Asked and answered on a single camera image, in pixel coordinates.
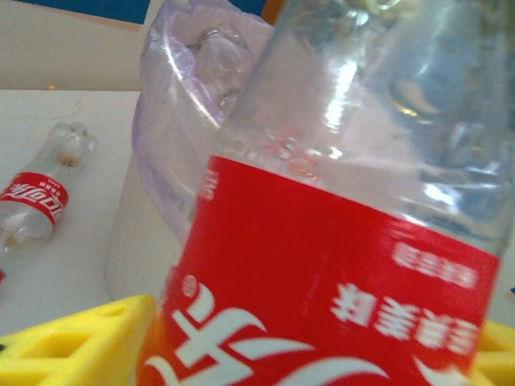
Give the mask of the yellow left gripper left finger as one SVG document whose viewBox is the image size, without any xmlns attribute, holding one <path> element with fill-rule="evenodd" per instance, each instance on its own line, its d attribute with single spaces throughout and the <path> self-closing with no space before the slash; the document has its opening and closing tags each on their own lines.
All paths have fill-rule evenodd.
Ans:
<svg viewBox="0 0 515 386">
<path fill-rule="evenodd" d="M 137 295 L 0 336 L 0 386 L 135 386 L 155 308 Z"/>
</svg>

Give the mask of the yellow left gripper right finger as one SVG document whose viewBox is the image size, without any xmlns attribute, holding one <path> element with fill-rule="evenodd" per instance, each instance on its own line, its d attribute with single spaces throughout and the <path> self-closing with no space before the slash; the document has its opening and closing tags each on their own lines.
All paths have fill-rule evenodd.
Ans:
<svg viewBox="0 0 515 386">
<path fill-rule="evenodd" d="M 515 386 L 515 327 L 484 324 L 470 386 Z"/>
</svg>

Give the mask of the large Coke bottle orange cap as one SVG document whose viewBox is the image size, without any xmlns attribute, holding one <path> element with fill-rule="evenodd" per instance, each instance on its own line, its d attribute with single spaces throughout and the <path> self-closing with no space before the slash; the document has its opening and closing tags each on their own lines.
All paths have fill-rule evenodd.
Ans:
<svg viewBox="0 0 515 386">
<path fill-rule="evenodd" d="M 290 0 L 136 386 L 463 386 L 515 206 L 509 0 Z"/>
</svg>

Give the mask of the white bin with plastic liner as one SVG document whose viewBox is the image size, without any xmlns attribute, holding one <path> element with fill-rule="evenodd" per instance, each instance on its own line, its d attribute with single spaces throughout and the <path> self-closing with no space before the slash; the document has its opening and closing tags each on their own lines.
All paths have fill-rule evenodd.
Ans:
<svg viewBox="0 0 515 386">
<path fill-rule="evenodd" d="M 132 147 L 154 205 L 187 238 L 216 134 L 273 27 L 229 0 L 163 0 L 140 59 Z"/>
</svg>

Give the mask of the Coke bottle red cap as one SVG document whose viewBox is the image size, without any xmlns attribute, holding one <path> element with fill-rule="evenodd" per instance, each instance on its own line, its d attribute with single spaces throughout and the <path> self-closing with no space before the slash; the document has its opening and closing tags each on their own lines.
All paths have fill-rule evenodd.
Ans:
<svg viewBox="0 0 515 386">
<path fill-rule="evenodd" d="M 0 284 L 48 241 L 96 151 L 97 137 L 85 124 L 61 122 L 0 192 Z"/>
</svg>

